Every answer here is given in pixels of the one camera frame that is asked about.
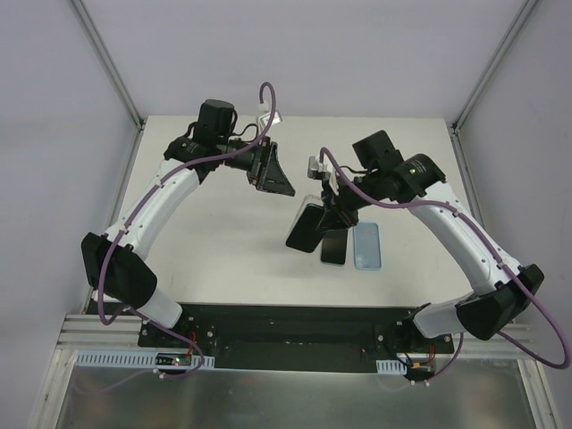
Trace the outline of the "clear transparent phone case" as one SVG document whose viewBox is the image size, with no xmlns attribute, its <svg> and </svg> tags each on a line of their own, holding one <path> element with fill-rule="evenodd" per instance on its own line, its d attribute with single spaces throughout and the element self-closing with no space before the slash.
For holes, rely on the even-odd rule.
<svg viewBox="0 0 572 429">
<path fill-rule="evenodd" d="M 315 237 L 317 232 L 314 231 L 313 227 L 315 226 L 316 212 L 313 209 L 313 205 L 322 206 L 322 199 L 315 195 L 306 195 L 290 227 L 287 241 L 298 241 Z"/>
</svg>

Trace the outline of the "light blue phone case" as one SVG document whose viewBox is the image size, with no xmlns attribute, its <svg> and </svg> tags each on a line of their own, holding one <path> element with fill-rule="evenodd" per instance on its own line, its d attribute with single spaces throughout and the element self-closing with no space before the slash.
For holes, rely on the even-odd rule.
<svg viewBox="0 0 572 429">
<path fill-rule="evenodd" d="M 361 271 L 382 268 L 382 248 L 376 223 L 360 222 L 353 228 L 354 265 Z"/>
</svg>

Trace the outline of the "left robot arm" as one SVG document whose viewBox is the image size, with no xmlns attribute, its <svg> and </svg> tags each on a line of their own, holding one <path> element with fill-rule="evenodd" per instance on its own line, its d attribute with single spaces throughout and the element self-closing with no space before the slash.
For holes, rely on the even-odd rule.
<svg viewBox="0 0 572 429">
<path fill-rule="evenodd" d="M 259 191 L 294 196 L 279 164 L 278 145 L 267 135 L 280 115 L 268 104 L 261 106 L 257 135 L 246 141 L 234 130 L 234 106 L 207 99 L 197 120 L 168 145 L 153 180 L 131 208 L 104 233 L 85 236 L 81 253 L 88 284 L 99 299 L 117 299 L 164 328 L 172 329 L 180 321 L 182 306 L 159 289 L 146 259 L 178 206 L 219 166 L 245 172 L 248 183 Z"/>
</svg>

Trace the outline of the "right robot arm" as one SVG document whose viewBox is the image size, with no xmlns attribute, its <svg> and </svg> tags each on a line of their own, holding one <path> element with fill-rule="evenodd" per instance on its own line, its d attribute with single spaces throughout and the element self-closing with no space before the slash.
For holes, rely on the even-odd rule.
<svg viewBox="0 0 572 429">
<path fill-rule="evenodd" d="M 487 341 L 528 307 L 543 283 L 542 270 L 522 265 L 501 249 L 467 212 L 429 156 L 403 158 L 383 130 L 352 147 L 365 171 L 351 182 L 341 178 L 326 153 L 308 161 L 308 177 L 323 186 L 325 213 L 319 229 L 354 226 L 361 208 L 388 199 L 391 207 L 405 207 L 433 233 L 472 289 L 458 299 L 416 309 L 408 321 L 416 335 L 431 339 L 468 332 Z"/>
</svg>

